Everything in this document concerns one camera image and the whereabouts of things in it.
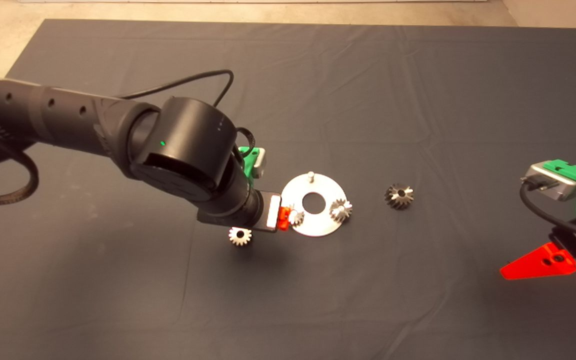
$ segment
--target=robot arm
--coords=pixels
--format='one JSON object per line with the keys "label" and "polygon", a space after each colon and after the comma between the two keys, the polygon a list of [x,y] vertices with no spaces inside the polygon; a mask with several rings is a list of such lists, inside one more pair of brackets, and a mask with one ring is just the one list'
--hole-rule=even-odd
{"label": "robot arm", "polygon": [[508,280],[569,275],[576,271],[576,218],[563,221],[537,207],[528,198],[536,191],[557,201],[576,198],[576,165],[557,159],[538,162],[522,179],[521,201],[537,216],[553,224],[551,242],[546,243],[501,269]]}
{"label": "robot arm", "polygon": [[193,98],[173,97],[160,109],[0,79],[7,145],[25,150],[41,142],[109,157],[124,176],[188,200],[202,223],[276,231],[281,198],[253,188],[233,151],[236,137],[225,114]]}

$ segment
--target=black cable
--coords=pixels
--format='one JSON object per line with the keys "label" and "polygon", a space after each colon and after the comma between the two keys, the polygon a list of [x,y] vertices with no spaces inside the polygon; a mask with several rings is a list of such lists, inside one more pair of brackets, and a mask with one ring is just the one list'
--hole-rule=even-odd
{"label": "black cable", "polygon": [[521,198],[521,202],[523,202],[523,204],[526,205],[526,208],[528,208],[528,210],[533,212],[538,217],[544,219],[548,223],[551,223],[555,226],[558,226],[560,228],[568,230],[571,233],[576,234],[576,225],[569,223],[567,221],[564,221],[562,219],[558,219],[551,214],[548,214],[548,212],[545,212],[544,210],[540,209],[539,207],[537,207],[537,205],[535,205],[533,202],[531,202],[530,199],[528,199],[528,191],[533,191],[533,190],[534,190],[534,188],[531,188],[531,184],[528,182],[524,182],[521,185],[521,189],[519,189],[519,197]]}
{"label": "black cable", "polygon": [[252,153],[252,150],[256,145],[255,137],[252,134],[252,132],[245,127],[237,127],[237,128],[235,128],[235,130],[237,130],[238,133],[241,133],[242,135],[244,135],[246,137],[246,139],[248,140],[248,150],[241,154],[241,156],[243,158],[245,158],[248,155],[250,155],[250,153]]}
{"label": "black cable", "polygon": [[31,196],[37,190],[39,186],[39,171],[35,162],[28,155],[22,150],[10,146],[2,137],[0,137],[0,153],[21,164],[28,170],[30,175],[28,183],[21,189],[7,194],[0,194],[0,205],[18,203]]}
{"label": "black cable", "polygon": [[213,107],[217,107],[217,105],[219,105],[219,103],[221,103],[224,96],[226,96],[226,93],[228,92],[228,90],[230,90],[231,85],[233,84],[233,82],[235,80],[235,74],[231,70],[224,69],[224,70],[215,70],[215,71],[206,71],[206,72],[196,73],[195,75],[184,77],[183,79],[179,79],[179,80],[174,80],[174,81],[168,82],[166,84],[161,84],[161,85],[155,86],[153,88],[144,89],[141,91],[135,91],[135,92],[127,93],[124,95],[116,95],[115,98],[125,99],[125,100],[141,98],[142,96],[151,95],[151,94],[155,94],[158,92],[166,91],[167,89],[172,89],[174,87],[178,87],[178,86],[183,85],[183,84],[188,84],[188,83],[194,82],[196,80],[211,78],[213,76],[219,76],[219,75],[228,75],[228,82],[227,82],[226,86],[224,86],[224,88],[221,91],[221,93],[219,94],[219,96],[217,97],[217,100],[215,100],[214,103],[212,104]]}

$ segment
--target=table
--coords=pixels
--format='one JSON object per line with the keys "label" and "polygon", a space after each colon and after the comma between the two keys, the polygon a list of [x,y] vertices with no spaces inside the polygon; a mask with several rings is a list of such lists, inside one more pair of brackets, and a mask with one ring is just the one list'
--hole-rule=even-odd
{"label": "table", "polygon": [[[519,177],[576,164],[576,29],[47,20],[9,77],[112,95],[221,68],[268,152],[256,186],[326,174],[350,221],[238,249],[109,159],[32,146],[39,190],[0,207],[0,359],[576,358],[576,274],[499,275],[548,241]],[[0,165],[0,190],[24,180]]]}

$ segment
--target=floor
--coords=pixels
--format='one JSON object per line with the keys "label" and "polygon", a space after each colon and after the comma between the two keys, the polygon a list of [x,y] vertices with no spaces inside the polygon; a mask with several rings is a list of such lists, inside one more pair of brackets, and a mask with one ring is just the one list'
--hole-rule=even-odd
{"label": "floor", "polygon": [[516,27],[502,0],[378,4],[23,4],[0,0],[0,77],[44,19]]}

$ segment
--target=metal gear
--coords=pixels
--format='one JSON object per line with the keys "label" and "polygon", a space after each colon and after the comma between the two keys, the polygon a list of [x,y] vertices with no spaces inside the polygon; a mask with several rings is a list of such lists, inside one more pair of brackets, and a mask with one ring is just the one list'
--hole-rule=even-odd
{"label": "metal gear", "polygon": [[385,200],[389,207],[404,210],[415,200],[415,192],[408,185],[394,184],[388,187]]}
{"label": "metal gear", "polygon": [[330,217],[337,223],[343,223],[352,213],[353,205],[346,199],[339,198],[330,205]]}
{"label": "metal gear", "polygon": [[304,222],[304,212],[297,211],[294,209],[291,210],[290,215],[288,216],[288,221],[290,221],[290,225],[292,226],[302,225],[302,223]]}
{"label": "metal gear", "polygon": [[234,246],[246,246],[252,241],[252,230],[242,227],[231,227],[228,231],[230,242]]}

